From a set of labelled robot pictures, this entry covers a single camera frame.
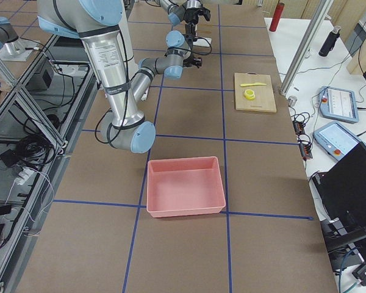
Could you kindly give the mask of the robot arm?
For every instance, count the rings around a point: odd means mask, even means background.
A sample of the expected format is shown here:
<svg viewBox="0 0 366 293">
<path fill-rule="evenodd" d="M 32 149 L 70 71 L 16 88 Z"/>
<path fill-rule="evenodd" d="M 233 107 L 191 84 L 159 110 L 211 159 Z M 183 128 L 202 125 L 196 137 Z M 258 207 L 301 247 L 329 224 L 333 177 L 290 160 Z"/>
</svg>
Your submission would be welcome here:
<svg viewBox="0 0 366 293">
<path fill-rule="evenodd" d="M 80 39 L 98 82 L 110 103 L 101 119 L 101 143 L 111 147 L 145 153 L 156 137 L 155 126 L 146 120 L 137 103 L 158 74 L 179 79 L 185 67 L 200 67 L 202 59 L 194 52 L 199 17 L 210 19 L 210 11 L 201 1 L 158 1 L 172 26 L 185 21 L 185 33 L 171 30 L 166 36 L 167 51 L 160 58 L 140 61 L 130 77 L 124 56 L 130 47 L 123 37 L 126 17 L 122 1 L 38 1 L 38 22 L 45 32 Z"/>
<path fill-rule="evenodd" d="M 189 0 L 182 4 L 176 4 L 169 0 L 154 1 L 158 6 L 164 9 L 168 14 L 170 23 L 174 26 L 181 24 L 183 21 L 187 24 L 198 24 L 199 18 L 204 17 L 206 21 L 210 21 L 211 12 L 204 7 L 201 1 Z"/>
</svg>

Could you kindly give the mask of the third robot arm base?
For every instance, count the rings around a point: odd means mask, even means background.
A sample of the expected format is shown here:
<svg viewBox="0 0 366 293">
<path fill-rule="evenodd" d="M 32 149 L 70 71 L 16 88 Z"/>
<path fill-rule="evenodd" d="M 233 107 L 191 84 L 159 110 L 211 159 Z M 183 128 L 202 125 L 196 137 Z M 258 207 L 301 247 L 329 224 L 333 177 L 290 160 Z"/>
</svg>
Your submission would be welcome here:
<svg viewBox="0 0 366 293">
<path fill-rule="evenodd" d="M 10 21 L 0 16 L 0 58 L 3 61 L 25 62 L 34 50 L 20 39 Z"/>
</svg>

